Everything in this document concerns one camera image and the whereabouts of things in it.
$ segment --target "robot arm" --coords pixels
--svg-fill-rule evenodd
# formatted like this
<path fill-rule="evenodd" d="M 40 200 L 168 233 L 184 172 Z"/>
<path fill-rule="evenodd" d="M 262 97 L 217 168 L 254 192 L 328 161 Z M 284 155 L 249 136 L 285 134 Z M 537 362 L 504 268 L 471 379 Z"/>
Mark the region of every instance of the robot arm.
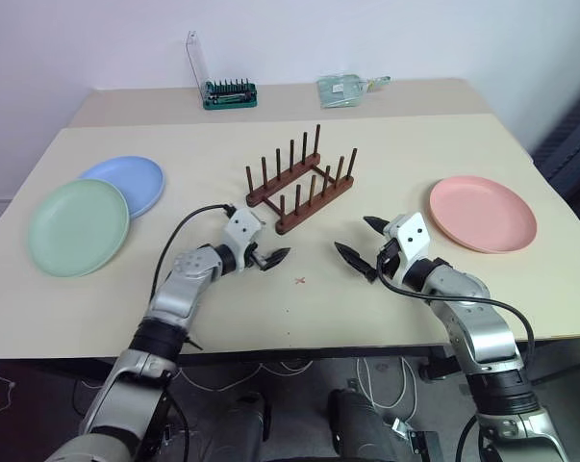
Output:
<path fill-rule="evenodd" d="M 382 281 L 391 290 L 427 299 L 445 326 L 476 404 L 477 422 L 498 452 L 497 457 L 506 454 L 504 460 L 520 460 L 519 453 L 526 457 L 535 449 L 540 454 L 536 460 L 548 460 L 543 458 L 543 445 L 534 445 L 539 439 L 549 444 L 547 451 L 556 454 L 554 460 L 567 462 L 548 412 L 533 393 L 509 326 L 489 303 L 467 300 L 488 299 L 486 285 L 444 260 L 426 258 L 430 238 L 421 214 L 400 216 L 391 222 L 375 217 L 365 220 L 387 240 L 377 259 L 378 268 L 373 269 L 346 245 L 336 244 L 337 249 L 369 281 L 384 273 L 394 283 Z M 398 290 L 403 284 L 415 292 Z"/>
<path fill-rule="evenodd" d="M 146 459 L 158 448 L 169 409 L 166 386 L 176 364 L 198 301 L 221 275 L 254 264 L 261 270 L 281 263 L 282 248 L 265 258 L 256 252 L 262 223 L 247 209 L 235 211 L 222 244 L 181 253 L 155 293 L 129 348 L 114 363 L 83 419 L 80 436 L 46 462 L 123 462 Z"/>

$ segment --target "blue plate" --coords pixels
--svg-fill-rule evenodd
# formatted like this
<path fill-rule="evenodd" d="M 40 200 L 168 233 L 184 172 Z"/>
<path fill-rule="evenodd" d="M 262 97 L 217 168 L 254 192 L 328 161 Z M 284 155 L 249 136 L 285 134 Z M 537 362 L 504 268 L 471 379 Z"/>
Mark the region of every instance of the blue plate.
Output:
<path fill-rule="evenodd" d="M 130 218 L 139 217 L 159 200 L 164 190 L 162 169 L 150 159 L 115 157 L 85 171 L 80 178 L 112 184 L 125 197 Z"/>

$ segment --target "green plate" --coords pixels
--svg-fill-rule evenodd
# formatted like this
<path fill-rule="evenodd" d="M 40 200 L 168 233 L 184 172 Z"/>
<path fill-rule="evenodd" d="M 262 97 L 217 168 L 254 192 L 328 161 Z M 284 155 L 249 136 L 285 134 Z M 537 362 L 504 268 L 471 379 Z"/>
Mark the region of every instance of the green plate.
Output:
<path fill-rule="evenodd" d="M 76 180 L 48 195 L 29 225 L 29 254 L 53 276 L 82 276 L 104 266 L 129 229 L 120 191 L 100 180 Z"/>

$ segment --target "white cable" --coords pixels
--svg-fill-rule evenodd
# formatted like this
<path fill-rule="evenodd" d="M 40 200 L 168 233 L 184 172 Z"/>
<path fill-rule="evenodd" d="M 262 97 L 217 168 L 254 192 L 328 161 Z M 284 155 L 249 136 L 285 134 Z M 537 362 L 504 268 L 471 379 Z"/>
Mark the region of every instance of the white cable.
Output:
<path fill-rule="evenodd" d="M 209 387 L 205 387 L 203 385 L 200 385 L 199 383 L 195 383 L 193 380 L 191 380 L 189 377 L 187 377 L 187 374 L 182 369 L 180 369 L 180 371 L 181 371 L 181 375 L 184 377 L 184 379 L 188 383 L 193 385 L 195 388 L 199 388 L 200 390 L 204 390 L 205 392 L 225 392 L 227 390 L 230 390 L 231 388 L 236 387 L 237 385 L 240 385 L 242 382 L 246 382 L 251 377 L 255 377 L 255 375 L 262 369 L 262 367 L 263 367 L 262 364 L 258 365 L 258 368 L 255 371 L 253 371 L 252 373 L 250 373 L 249 375 L 247 375 L 245 378 L 242 378 L 241 380 L 238 380 L 236 382 L 233 382 L 233 383 L 226 385 L 225 387 L 221 387 L 221 388 L 209 388 Z"/>
<path fill-rule="evenodd" d="M 0 375 L 0 380 L 8 384 L 8 403 L 5 406 L 0 407 L 0 413 L 1 413 L 1 412 L 5 411 L 6 409 L 9 409 L 10 406 L 12 405 L 12 390 L 15 388 L 16 382 L 13 382 L 5 377 L 2 377 L 1 375 Z"/>
<path fill-rule="evenodd" d="M 282 372 L 277 372 L 267 366 L 265 366 L 264 364 L 262 364 L 262 369 L 264 369 L 266 372 L 269 372 L 273 375 L 277 375 L 279 377 L 294 377 L 295 375 L 300 375 L 301 373 L 303 373 L 304 371 L 306 371 L 311 365 L 312 365 L 313 361 L 311 361 L 310 363 L 308 363 L 304 368 L 296 370 L 294 372 L 288 372 L 288 373 L 282 373 Z"/>
<path fill-rule="evenodd" d="M 88 385 L 87 382 L 85 382 L 84 380 L 81 380 L 80 383 L 82 383 L 83 386 L 91 390 L 99 390 L 101 387 L 103 387 L 103 385 Z"/>
<path fill-rule="evenodd" d="M 406 424 L 408 421 L 413 419 L 414 415 L 416 414 L 416 410 L 417 410 L 417 385 L 416 385 L 416 375 L 414 374 L 414 369 L 412 368 L 412 365 L 409 364 L 407 362 L 407 360 L 405 358 L 403 358 L 402 356 L 401 356 L 401 360 L 403 361 L 403 364 L 409 368 L 409 372 L 412 375 L 412 381 L 414 382 L 414 407 L 412 409 L 412 413 L 409 415 L 409 417 L 407 419 L 405 419 L 405 424 Z"/>
<path fill-rule="evenodd" d="M 279 364 L 283 367 L 283 369 L 285 369 L 286 371 L 290 371 L 290 372 L 303 372 L 306 369 L 308 369 L 311 365 L 312 365 L 313 361 L 309 361 L 307 364 L 305 364 L 302 368 L 291 368 L 290 366 L 288 366 L 286 363 L 284 363 L 283 361 L 281 361 Z"/>
<path fill-rule="evenodd" d="M 366 392 L 365 384 L 363 383 L 363 380 L 361 379 L 361 375 L 360 375 L 360 358 L 357 358 L 356 359 L 356 375 L 358 376 L 358 383 L 360 384 L 360 388 L 361 388 L 363 394 L 370 400 L 370 402 L 373 405 L 373 407 L 379 407 L 381 409 L 393 409 L 405 397 L 405 392 L 407 391 L 407 374 L 405 372 L 405 367 L 403 366 L 403 360 L 404 359 L 401 358 L 401 370 L 403 371 L 403 388 L 401 389 L 401 392 L 398 395 L 398 398 L 392 404 L 380 404 L 379 402 L 375 401 L 375 398 L 373 397 L 372 385 L 371 385 L 371 381 L 370 381 L 370 370 L 368 368 L 368 362 L 366 361 L 365 358 L 363 358 L 363 361 L 364 361 L 365 366 L 366 366 L 366 380 L 367 380 L 367 383 L 368 383 L 368 389 L 369 389 L 370 393 L 367 393 Z"/>

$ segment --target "table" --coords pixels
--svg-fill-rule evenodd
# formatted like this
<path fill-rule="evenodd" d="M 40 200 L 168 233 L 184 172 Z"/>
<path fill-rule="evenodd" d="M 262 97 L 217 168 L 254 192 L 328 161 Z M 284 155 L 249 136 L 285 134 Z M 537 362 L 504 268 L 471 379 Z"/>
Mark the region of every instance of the table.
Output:
<path fill-rule="evenodd" d="M 339 155 L 358 147 L 354 187 L 285 236 L 274 233 L 276 217 L 265 205 L 254 209 L 268 222 L 261 249 L 292 252 L 269 272 L 224 276 L 205 293 L 193 337 L 207 353 L 248 358 L 258 350 L 445 344 L 426 305 L 369 285 L 333 246 L 351 244 L 374 260 L 382 238 L 362 216 L 413 211 L 427 219 L 431 256 L 483 279 L 493 297 L 523 311 L 537 338 L 580 336 L 580 221 L 467 84 L 393 83 L 364 106 L 341 110 L 320 110 L 314 98 L 315 86 L 261 87 L 260 107 L 233 113 L 199 110 L 194 90 L 94 93 L 0 218 L 0 357 L 116 356 L 146 309 L 157 258 L 176 223 L 202 205 L 243 205 L 244 167 L 257 168 L 261 156 L 271 166 L 276 147 L 287 159 L 289 139 L 312 133 L 318 122 L 322 163 L 333 171 Z M 133 221 L 125 245 L 101 270 L 74 279 L 39 272 L 25 245 L 36 206 L 88 167 L 123 155 L 162 166 L 167 183 L 160 202 Z M 523 197 L 538 220 L 535 241 L 507 255 L 449 241 L 428 217 L 426 199 L 437 181 L 459 174 L 491 178 Z M 190 224 L 164 271 L 182 249 L 217 244 L 226 219 L 211 213 Z M 296 284 L 301 278 L 306 283 Z M 525 338 L 518 321 L 502 316 Z"/>

